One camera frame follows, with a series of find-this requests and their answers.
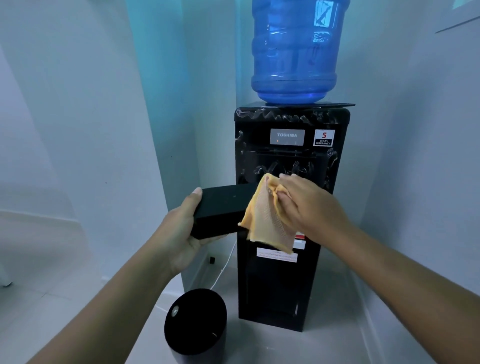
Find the black water dispenser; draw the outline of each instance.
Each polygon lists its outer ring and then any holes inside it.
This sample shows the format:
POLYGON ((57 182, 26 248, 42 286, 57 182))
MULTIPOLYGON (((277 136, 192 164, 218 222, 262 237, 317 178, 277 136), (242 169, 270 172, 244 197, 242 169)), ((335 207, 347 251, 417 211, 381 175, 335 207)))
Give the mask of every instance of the black water dispenser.
MULTIPOLYGON (((353 104, 251 104, 235 111, 237 184, 295 173, 332 193, 353 104)), ((294 253, 237 235, 239 317, 303 331, 320 245, 298 236, 294 253)))

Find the black trash bin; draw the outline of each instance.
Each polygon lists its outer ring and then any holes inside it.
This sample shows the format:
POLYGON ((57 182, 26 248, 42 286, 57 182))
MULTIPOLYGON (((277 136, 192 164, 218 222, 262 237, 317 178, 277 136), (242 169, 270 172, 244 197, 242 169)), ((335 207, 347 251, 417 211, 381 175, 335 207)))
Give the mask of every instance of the black trash bin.
POLYGON ((165 339, 179 364, 220 364, 227 336, 227 307, 212 290, 192 290, 170 307, 165 339))

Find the orange cloth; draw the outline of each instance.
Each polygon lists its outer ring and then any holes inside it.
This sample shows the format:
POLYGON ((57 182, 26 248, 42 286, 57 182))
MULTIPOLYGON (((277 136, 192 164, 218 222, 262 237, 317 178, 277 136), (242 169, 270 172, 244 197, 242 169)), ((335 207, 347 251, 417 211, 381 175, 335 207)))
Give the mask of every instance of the orange cloth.
POLYGON ((270 244, 291 254, 296 230, 278 201, 279 191, 290 196, 278 177, 265 174, 239 225, 250 230, 250 241, 270 244))

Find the blue water jug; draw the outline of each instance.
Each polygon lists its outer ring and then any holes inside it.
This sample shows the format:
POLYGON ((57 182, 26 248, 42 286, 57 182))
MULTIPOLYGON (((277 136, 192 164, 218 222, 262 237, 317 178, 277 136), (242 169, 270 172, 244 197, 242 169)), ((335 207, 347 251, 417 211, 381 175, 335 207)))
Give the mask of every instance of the blue water jug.
POLYGON ((253 0, 252 88, 273 104, 310 104, 336 84, 350 0, 253 0))

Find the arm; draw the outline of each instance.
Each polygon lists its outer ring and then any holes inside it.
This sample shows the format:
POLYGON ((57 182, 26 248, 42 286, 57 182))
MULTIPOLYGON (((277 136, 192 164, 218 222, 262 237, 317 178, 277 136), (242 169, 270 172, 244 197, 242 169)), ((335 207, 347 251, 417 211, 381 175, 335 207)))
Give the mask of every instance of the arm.
POLYGON ((299 231, 357 273, 438 363, 477 363, 480 297, 353 226, 340 204, 313 182, 281 176, 279 195, 299 231))
POLYGON ((153 236, 29 364, 124 363, 161 292, 202 244, 190 237, 201 189, 170 211, 153 236))

